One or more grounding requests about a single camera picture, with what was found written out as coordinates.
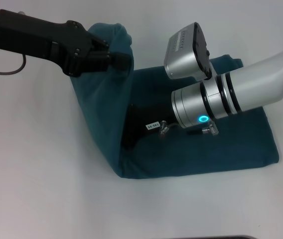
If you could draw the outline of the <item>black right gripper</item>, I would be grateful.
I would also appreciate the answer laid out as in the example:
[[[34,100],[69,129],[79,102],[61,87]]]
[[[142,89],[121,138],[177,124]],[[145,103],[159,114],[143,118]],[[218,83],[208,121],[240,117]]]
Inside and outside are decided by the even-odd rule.
[[[145,136],[159,134],[161,123],[178,125],[171,103],[159,103],[147,107],[128,107],[123,130],[123,148],[133,149]]]

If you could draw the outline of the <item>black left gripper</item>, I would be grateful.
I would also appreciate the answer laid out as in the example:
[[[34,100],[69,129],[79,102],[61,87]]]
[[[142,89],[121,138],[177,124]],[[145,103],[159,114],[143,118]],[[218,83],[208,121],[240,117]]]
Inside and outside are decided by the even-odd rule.
[[[8,10],[0,10],[0,49],[45,59],[68,76],[91,72],[91,51],[109,51],[107,41],[78,22],[53,23]]]

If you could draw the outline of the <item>teal t-shirt with FREE print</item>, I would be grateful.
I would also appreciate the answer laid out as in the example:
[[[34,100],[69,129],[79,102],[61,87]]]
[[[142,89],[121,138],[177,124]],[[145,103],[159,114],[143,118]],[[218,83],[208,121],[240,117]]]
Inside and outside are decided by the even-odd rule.
[[[219,136],[188,135],[173,128],[161,139],[157,130],[150,130],[132,149],[122,147],[128,106],[159,103],[191,81],[170,81],[162,66],[126,72],[109,68],[71,79],[93,141],[119,177],[178,177],[278,163],[277,146],[262,108],[220,120]]]

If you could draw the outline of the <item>black flat panel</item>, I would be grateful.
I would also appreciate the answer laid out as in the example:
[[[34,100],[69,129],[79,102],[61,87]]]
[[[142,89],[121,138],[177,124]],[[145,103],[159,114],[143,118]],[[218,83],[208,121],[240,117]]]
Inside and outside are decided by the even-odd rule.
[[[188,237],[188,238],[167,238],[167,239],[257,239],[257,238],[246,235],[235,235],[235,236]]]

